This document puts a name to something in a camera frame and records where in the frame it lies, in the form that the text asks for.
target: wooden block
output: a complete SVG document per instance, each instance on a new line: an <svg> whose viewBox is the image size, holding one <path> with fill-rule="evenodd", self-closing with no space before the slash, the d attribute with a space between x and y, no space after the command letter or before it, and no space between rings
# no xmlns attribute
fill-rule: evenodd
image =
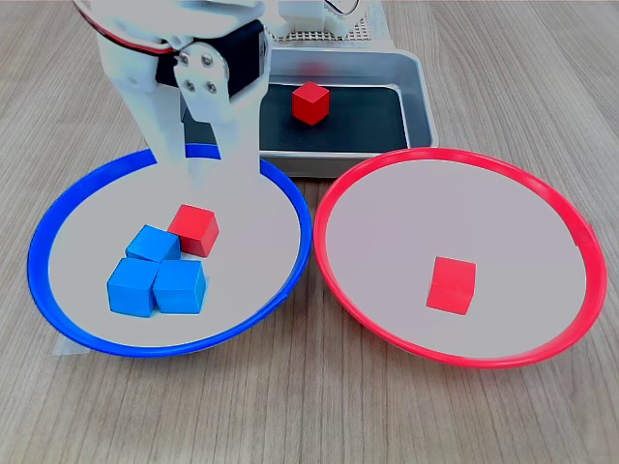
<svg viewBox="0 0 619 464"><path fill-rule="evenodd" d="M123 258L107 281L109 307L113 312L150 317L155 307L153 284L159 263Z"/></svg>
<svg viewBox="0 0 619 464"><path fill-rule="evenodd" d="M161 263L164 259L181 259L178 236L145 225L125 250L128 258L145 259Z"/></svg>
<svg viewBox="0 0 619 464"><path fill-rule="evenodd" d="M437 257L427 306L465 315L475 293L475 272L473 263Z"/></svg>
<svg viewBox="0 0 619 464"><path fill-rule="evenodd" d="M292 115L310 126L315 126L329 114L331 92L313 82L292 93Z"/></svg>
<svg viewBox="0 0 619 464"><path fill-rule="evenodd" d="M208 278L201 261L163 261L153 285L162 313L198 314L202 309Z"/></svg>
<svg viewBox="0 0 619 464"><path fill-rule="evenodd" d="M167 231L179 237L184 253L203 258L208 257L220 234L213 212L190 205L181 205Z"/></svg>

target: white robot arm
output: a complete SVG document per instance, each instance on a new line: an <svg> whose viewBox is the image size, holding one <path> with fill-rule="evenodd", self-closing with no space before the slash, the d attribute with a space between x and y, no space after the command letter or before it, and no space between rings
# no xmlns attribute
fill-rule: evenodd
<svg viewBox="0 0 619 464"><path fill-rule="evenodd" d="M327 9L336 10L324 0L266 1L74 0L158 163L185 157L182 95L193 119L211 124L221 161L239 174L258 172L272 52L264 22L324 30L334 16Z"/></svg>

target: metal tray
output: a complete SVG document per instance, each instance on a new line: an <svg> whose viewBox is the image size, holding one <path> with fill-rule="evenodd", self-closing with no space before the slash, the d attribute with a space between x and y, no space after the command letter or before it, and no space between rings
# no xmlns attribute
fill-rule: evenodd
<svg viewBox="0 0 619 464"><path fill-rule="evenodd" d="M291 115L290 95L308 81L332 90L313 128ZM208 124L188 111L183 121L188 142L215 142ZM387 151L438 145L421 64L401 50L275 47L260 125L261 157L290 177L337 178Z"/></svg>

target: screw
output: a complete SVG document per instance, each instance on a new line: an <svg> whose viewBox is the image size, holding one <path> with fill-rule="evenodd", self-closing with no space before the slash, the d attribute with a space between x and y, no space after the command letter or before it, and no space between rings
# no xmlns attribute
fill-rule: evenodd
<svg viewBox="0 0 619 464"><path fill-rule="evenodd" d="M202 55L202 64L209 67L213 64L213 57L207 53Z"/></svg>

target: wood grain surface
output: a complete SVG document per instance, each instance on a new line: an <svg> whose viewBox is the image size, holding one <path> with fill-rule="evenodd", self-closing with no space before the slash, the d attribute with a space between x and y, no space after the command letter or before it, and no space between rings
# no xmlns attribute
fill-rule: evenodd
<svg viewBox="0 0 619 464"><path fill-rule="evenodd" d="M0 2L0 463L619 462L619 5L388 2L441 145L514 163L593 224L608 296L574 348L476 371L383 342L313 257L291 298L217 348L52 356L29 241L49 205L145 147L69 2ZM299 182L312 213L328 183Z"/></svg>

